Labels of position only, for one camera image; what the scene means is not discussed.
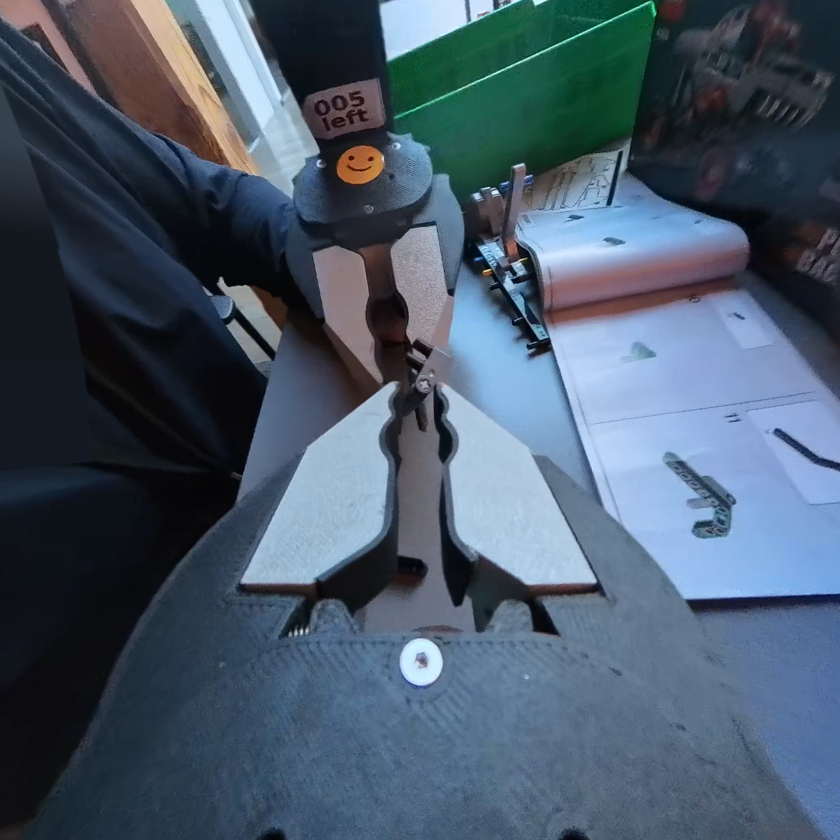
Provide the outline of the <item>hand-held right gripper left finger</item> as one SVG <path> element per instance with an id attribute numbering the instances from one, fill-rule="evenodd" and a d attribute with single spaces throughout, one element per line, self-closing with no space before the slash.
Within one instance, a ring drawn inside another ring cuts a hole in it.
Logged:
<path id="1" fill-rule="evenodd" d="M 338 600 L 355 613 L 392 581 L 400 391 L 384 385 L 290 462 L 241 589 Z"/>

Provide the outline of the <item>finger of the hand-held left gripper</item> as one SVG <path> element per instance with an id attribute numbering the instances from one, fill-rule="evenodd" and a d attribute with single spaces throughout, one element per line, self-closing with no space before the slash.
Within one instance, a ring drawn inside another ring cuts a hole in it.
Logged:
<path id="1" fill-rule="evenodd" d="M 392 245 L 395 291 L 406 311 L 406 336 L 434 348 L 448 347 L 454 315 L 436 223 L 412 227 Z"/>
<path id="2" fill-rule="evenodd" d="M 313 253 L 325 333 L 361 389 L 380 389 L 384 339 L 374 321 L 371 290 L 361 255 L 342 247 Z"/>

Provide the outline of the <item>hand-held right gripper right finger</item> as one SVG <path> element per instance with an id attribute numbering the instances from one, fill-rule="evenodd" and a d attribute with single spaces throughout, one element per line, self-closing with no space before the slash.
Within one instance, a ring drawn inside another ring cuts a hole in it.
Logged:
<path id="1" fill-rule="evenodd" d="M 598 581 L 531 449 L 451 386 L 435 392 L 442 561 L 476 630 L 506 601 L 597 592 Z"/>

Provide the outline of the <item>small grey lego part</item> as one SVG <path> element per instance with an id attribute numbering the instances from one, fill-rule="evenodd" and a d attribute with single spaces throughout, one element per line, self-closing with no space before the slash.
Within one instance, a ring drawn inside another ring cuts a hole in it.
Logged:
<path id="1" fill-rule="evenodd" d="M 407 370 L 403 414 L 415 416 L 417 429 L 428 429 L 427 403 L 434 402 L 439 386 L 448 381 L 452 359 L 444 351 L 422 339 L 415 339 L 405 357 Z"/>

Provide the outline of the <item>grey lego chassis assembly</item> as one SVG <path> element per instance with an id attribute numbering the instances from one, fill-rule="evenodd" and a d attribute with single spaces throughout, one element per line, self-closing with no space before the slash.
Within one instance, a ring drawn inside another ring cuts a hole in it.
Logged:
<path id="1" fill-rule="evenodd" d="M 467 251 L 488 279 L 489 290 L 504 300 L 511 325 L 521 331 L 530 355 L 543 353 L 551 345 L 542 318 L 529 302 L 537 271 L 517 239 L 525 192 L 532 183 L 526 165 L 514 164 L 506 181 L 482 187 L 465 205 Z"/>

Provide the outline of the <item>dark toy truck set box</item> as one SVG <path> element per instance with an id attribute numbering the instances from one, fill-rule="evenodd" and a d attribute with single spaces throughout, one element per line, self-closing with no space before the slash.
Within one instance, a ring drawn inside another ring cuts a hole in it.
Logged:
<path id="1" fill-rule="evenodd" d="M 664 1 L 631 172 L 746 231 L 752 266 L 838 323 L 839 2 Z"/>

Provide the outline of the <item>green plastic bin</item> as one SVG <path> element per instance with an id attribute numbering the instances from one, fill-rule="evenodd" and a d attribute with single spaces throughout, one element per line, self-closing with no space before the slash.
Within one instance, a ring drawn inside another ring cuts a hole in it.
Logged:
<path id="1" fill-rule="evenodd" d="M 429 147 L 460 202 L 634 131 L 656 5 L 515 2 L 389 59 L 398 133 Z"/>

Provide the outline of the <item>white instruction booklet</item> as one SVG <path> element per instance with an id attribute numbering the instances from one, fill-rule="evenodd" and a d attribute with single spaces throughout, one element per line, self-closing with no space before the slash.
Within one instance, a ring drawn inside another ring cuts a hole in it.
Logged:
<path id="1" fill-rule="evenodd" d="M 625 152 L 538 176 L 516 234 L 602 503 L 688 601 L 838 595 L 838 398 L 736 281 L 741 228 Z"/>

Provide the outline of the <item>wooden cabinet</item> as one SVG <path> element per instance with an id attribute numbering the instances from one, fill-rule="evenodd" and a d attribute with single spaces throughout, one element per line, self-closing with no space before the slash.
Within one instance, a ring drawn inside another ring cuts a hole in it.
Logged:
<path id="1" fill-rule="evenodd" d="M 66 11 L 121 112 L 204 159 L 258 173 L 167 2 L 76 1 Z"/>

